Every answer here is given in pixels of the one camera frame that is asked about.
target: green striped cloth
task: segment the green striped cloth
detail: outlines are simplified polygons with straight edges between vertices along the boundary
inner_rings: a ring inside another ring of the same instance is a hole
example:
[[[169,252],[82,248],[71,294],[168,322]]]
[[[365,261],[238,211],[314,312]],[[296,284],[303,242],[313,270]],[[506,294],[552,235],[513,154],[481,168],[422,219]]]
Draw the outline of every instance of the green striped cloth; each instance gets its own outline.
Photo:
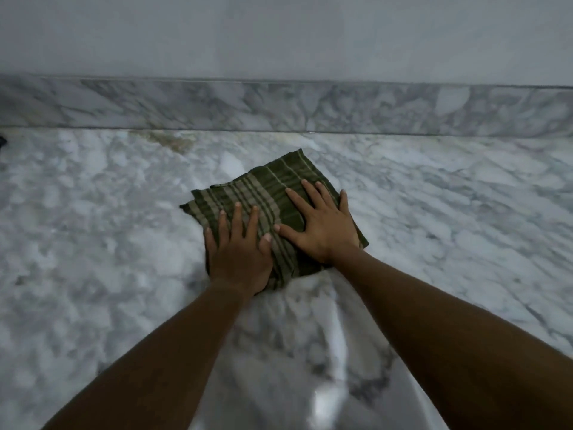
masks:
[[[285,188],[290,187],[312,205],[300,183],[302,179],[311,183],[320,181],[328,188],[336,205],[339,204],[340,196],[332,184],[299,149],[267,165],[255,167],[229,183],[217,184],[205,190],[193,190],[195,199],[181,205],[181,208],[204,228],[210,226],[218,241],[217,222],[221,209],[231,218],[235,202],[240,202],[243,222],[247,225],[251,207],[258,205],[258,238],[267,232],[272,236],[273,271],[266,289],[282,288],[292,278],[317,273],[324,268],[273,231],[274,224],[286,224],[296,231],[304,231],[304,217],[285,193]],[[362,245],[366,247],[368,241],[358,228],[356,230]]]

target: hand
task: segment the hand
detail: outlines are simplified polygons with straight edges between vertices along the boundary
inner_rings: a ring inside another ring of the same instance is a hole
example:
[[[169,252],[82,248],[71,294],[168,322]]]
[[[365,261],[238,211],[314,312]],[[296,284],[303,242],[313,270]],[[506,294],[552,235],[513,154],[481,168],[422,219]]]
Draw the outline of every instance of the hand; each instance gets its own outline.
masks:
[[[262,236],[257,247],[258,207],[251,209],[247,232],[243,238],[241,204],[235,204],[231,237],[227,217],[219,214],[219,247],[211,228],[205,230],[205,247],[209,257],[211,286],[238,291],[248,301],[262,291],[273,268],[270,256],[270,234]]]
[[[337,209],[323,184],[317,182],[315,188],[305,179],[302,184],[315,204],[314,208],[294,190],[287,188],[286,194],[306,219],[306,229],[304,232],[297,232],[287,225],[275,225],[275,231],[324,264],[332,264],[333,252],[340,246],[360,247],[358,233],[348,211],[346,192],[344,190],[340,192],[340,208]]]

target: finger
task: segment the finger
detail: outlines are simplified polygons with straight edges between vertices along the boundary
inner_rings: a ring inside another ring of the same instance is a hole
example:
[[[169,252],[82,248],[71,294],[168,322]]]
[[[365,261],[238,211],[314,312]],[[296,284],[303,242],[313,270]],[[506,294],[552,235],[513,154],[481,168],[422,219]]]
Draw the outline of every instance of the finger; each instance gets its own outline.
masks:
[[[265,235],[262,236],[261,241],[258,242],[258,250],[264,255],[264,256],[270,256],[271,253],[271,238],[270,238],[270,234],[266,233]]]
[[[338,207],[347,216],[350,216],[350,210],[348,209],[348,195],[346,190],[340,190],[340,207]]]
[[[225,210],[219,212],[219,248],[229,242],[229,228],[227,227],[227,214]]]
[[[322,199],[322,196],[320,195],[320,193],[318,191],[316,191],[315,187],[309,181],[307,181],[305,179],[302,180],[301,182],[303,184],[304,189],[308,193],[308,197],[310,197],[312,203],[315,204],[315,208],[317,210],[324,208],[326,206],[326,204],[324,203],[324,200]]]
[[[251,209],[251,215],[249,217],[249,224],[247,225],[247,232],[245,233],[245,238],[249,241],[257,242],[257,225],[258,225],[258,206],[254,206]]]
[[[312,208],[308,204],[308,202],[306,202],[304,199],[302,199],[302,197],[300,197],[297,192],[295,192],[291,188],[287,188],[286,192],[287,192],[286,194],[289,197],[289,199],[292,201],[292,203],[295,204],[295,206],[303,214],[304,217],[308,217],[309,214],[312,213],[314,208]]]
[[[302,247],[300,247],[304,238],[304,234],[302,232],[297,232],[288,225],[274,225],[273,228],[278,235],[286,238],[292,244],[302,249]]]
[[[231,241],[243,238],[243,217],[240,202],[235,203],[233,221],[231,222]]]
[[[322,199],[323,199],[324,203],[326,204],[326,206],[329,208],[336,208],[336,205],[335,205],[334,201],[332,200],[332,196],[330,195],[330,192],[328,191],[326,186],[324,184],[322,184],[320,181],[318,181],[315,185],[316,185],[316,188],[318,188],[319,193],[322,196]]]
[[[205,250],[207,251],[209,259],[211,259],[213,255],[215,255],[215,252],[217,252],[217,243],[215,242],[215,237],[213,236],[213,231],[211,231],[211,228],[205,229],[204,235]]]

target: left hand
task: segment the left hand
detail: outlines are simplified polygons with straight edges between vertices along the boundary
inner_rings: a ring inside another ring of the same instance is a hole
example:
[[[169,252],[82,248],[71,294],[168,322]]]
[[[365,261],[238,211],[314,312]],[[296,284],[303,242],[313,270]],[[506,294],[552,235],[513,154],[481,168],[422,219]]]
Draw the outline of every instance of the left hand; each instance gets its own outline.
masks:
[[[265,288],[273,268],[270,234],[262,236],[257,246],[258,215],[259,208],[254,206],[251,209],[247,232],[243,237],[241,204],[237,202],[229,236],[227,218],[225,212],[221,210],[219,247],[211,228],[207,228],[204,232],[211,286],[236,291],[245,302]]]

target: floor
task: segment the floor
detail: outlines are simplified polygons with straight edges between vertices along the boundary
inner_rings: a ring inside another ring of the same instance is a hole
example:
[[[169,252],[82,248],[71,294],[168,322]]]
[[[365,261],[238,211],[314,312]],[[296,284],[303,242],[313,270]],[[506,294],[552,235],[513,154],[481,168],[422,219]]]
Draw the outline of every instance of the floor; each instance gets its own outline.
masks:
[[[302,147],[368,251],[573,356],[573,144],[3,129],[0,428],[37,429],[206,286],[190,190]],[[192,428],[440,428],[333,271],[257,296]]]

